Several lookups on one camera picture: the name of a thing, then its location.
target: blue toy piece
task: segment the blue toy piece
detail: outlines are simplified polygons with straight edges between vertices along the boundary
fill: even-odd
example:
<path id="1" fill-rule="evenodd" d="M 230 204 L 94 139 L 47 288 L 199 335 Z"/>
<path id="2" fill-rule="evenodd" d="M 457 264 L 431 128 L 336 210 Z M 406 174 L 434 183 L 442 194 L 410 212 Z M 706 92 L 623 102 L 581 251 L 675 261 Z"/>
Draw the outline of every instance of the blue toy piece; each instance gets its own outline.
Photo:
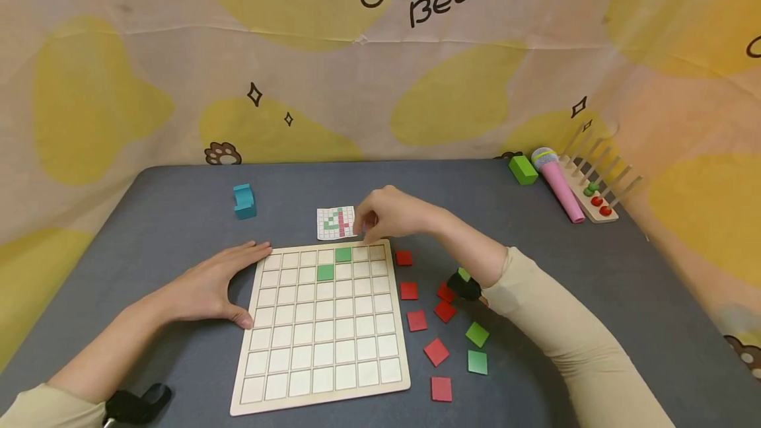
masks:
<path id="1" fill-rule="evenodd" d="M 233 187 L 233 195 L 235 195 L 236 203 L 233 211 L 239 221 L 256 216 L 256 201 L 250 184 L 241 184 L 241 186 Z"/>

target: green block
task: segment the green block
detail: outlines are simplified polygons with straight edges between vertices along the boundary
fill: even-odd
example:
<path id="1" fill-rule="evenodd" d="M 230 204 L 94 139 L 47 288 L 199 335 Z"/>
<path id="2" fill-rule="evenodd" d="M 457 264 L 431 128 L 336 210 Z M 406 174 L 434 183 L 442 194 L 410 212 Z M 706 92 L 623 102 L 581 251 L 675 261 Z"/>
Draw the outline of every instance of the green block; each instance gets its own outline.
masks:
<path id="1" fill-rule="evenodd" d="M 317 267 L 317 281 L 332 281 L 334 278 L 334 265 L 320 264 Z"/>
<path id="2" fill-rule="evenodd" d="M 461 267 L 461 268 L 457 268 L 457 273 L 458 273 L 458 274 L 460 274 L 460 277 L 461 277 L 461 278 L 462 278 L 462 280 L 463 280 L 463 281 L 465 281 L 466 283 L 467 283 L 468 281 L 470 281 L 470 273 L 468 273 L 467 271 L 465 271 L 465 268 L 463 268 L 463 267 Z"/>
<path id="3" fill-rule="evenodd" d="M 515 156 L 511 158 L 507 167 L 510 168 L 513 176 L 515 176 L 522 186 L 530 186 L 536 181 L 536 178 L 539 177 L 539 174 L 536 173 L 536 169 L 525 156 Z"/>
<path id="4" fill-rule="evenodd" d="M 470 325 L 470 328 L 465 333 L 465 337 L 469 338 L 472 343 L 475 343 L 479 348 L 481 348 L 484 346 L 486 339 L 489 338 L 489 332 L 486 332 L 486 329 L 482 328 L 481 324 L 474 322 Z"/>
<path id="5" fill-rule="evenodd" d="M 336 263 L 351 261 L 351 248 L 336 248 Z"/>
<path id="6" fill-rule="evenodd" d="M 480 373 L 482 376 L 489 374 L 485 353 L 468 350 L 468 372 Z"/>

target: microphone head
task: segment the microphone head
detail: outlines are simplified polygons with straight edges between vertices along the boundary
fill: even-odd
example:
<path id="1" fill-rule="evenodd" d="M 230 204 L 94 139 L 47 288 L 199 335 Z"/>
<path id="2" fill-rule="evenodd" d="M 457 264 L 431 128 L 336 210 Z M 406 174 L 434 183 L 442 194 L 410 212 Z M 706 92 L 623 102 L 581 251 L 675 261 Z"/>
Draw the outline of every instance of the microphone head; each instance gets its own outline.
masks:
<path id="1" fill-rule="evenodd" d="M 536 167 L 537 170 L 542 168 L 545 164 L 557 162 L 558 160 L 558 155 L 549 147 L 540 147 L 531 154 L 531 163 L 534 163 L 534 167 Z"/>

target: hand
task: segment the hand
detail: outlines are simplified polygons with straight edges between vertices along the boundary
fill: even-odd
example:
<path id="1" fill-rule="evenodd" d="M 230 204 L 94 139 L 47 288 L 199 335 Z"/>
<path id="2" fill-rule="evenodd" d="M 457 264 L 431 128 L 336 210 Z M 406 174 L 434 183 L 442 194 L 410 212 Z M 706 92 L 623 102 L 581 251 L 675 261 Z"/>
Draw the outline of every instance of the hand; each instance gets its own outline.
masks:
<path id="1" fill-rule="evenodd" d="M 241 269 L 272 253 L 269 242 L 249 242 L 228 248 L 205 262 L 190 268 L 147 299 L 162 308 L 170 321 L 229 319 L 241 328 L 251 329 L 254 322 L 246 309 L 230 303 L 227 287 Z"/>
<path id="2" fill-rule="evenodd" d="M 365 244 L 384 236 L 427 232 L 443 209 L 405 194 L 394 186 L 370 192 L 355 208 L 354 233 L 365 229 Z"/>

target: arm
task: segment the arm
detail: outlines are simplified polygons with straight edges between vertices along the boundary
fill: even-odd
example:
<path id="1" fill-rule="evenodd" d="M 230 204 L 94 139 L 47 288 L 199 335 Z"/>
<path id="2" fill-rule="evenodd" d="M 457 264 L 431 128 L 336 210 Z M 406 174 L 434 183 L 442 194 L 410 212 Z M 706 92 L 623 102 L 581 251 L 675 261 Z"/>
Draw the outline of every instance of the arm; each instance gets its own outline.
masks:
<path id="1" fill-rule="evenodd" d="M 565 288 L 516 248 L 453 214 L 387 186 L 356 211 L 355 232 L 431 233 L 484 289 L 489 307 L 509 318 L 559 369 L 582 427 L 672 427 L 616 338 Z"/>
<path id="2" fill-rule="evenodd" d="M 166 324 L 221 318 L 251 328 L 250 314 L 230 303 L 227 286 L 271 252 L 269 243 L 228 248 L 124 309 L 47 384 L 19 395 L 0 428 L 100 427 L 104 402 Z"/>

